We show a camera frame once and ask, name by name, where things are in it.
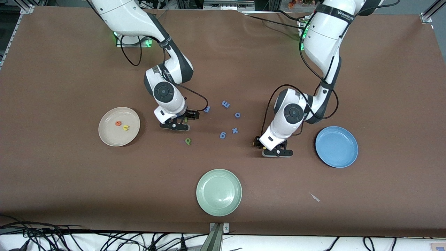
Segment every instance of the brown table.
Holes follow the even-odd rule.
[[[415,15],[357,18],[341,47],[339,110],[305,124],[287,159],[262,157],[252,140],[278,85],[312,93],[319,83],[299,57],[297,31],[235,11],[168,11],[160,22],[194,66],[187,86],[210,102],[189,132],[163,130],[153,114],[143,75],[162,61],[156,44],[133,67],[90,9],[36,7],[23,18],[0,71],[1,212],[106,230],[207,232],[209,222],[230,222],[239,234],[445,236],[446,67],[430,25]],[[139,48],[127,51],[138,59]],[[180,91],[190,107],[204,105]],[[142,126],[130,145],[110,147],[97,127],[119,106]],[[332,125],[358,141],[348,168],[316,155],[318,131]],[[240,206],[222,218],[195,198],[214,168],[243,186]]]

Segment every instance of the small toy piece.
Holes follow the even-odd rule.
[[[224,106],[224,107],[226,107],[226,108],[229,108],[230,105],[231,105],[231,104],[229,104],[228,102],[226,102],[226,101],[223,100],[223,102],[222,102],[222,106]]]

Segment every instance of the robotic arm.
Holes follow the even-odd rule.
[[[198,119],[197,111],[188,110],[186,100],[175,86],[189,81],[194,69],[172,38],[150,13],[144,12],[134,0],[92,0],[108,27],[124,36],[147,36],[157,41],[170,58],[148,69],[144,76],[147,91],[158,103],[154,113],[160,126],[172,130],[189,130],[177,118]]]
[[[315,96],[290,88],[280,92],[274,104],[273,121],[265,133],[256,139],[267,148],[263,151],[264,156],[290,157],[293,152],[286,149],[286,139],[303,121],[314,124],[324,116],[341,67],[339,47],[344,33],[365,2],[325,0],[323,5],[316,8],[316,13],[309,19],[308,31],[302,38],[305,53],[322,70],[325,82],[320,82]]]

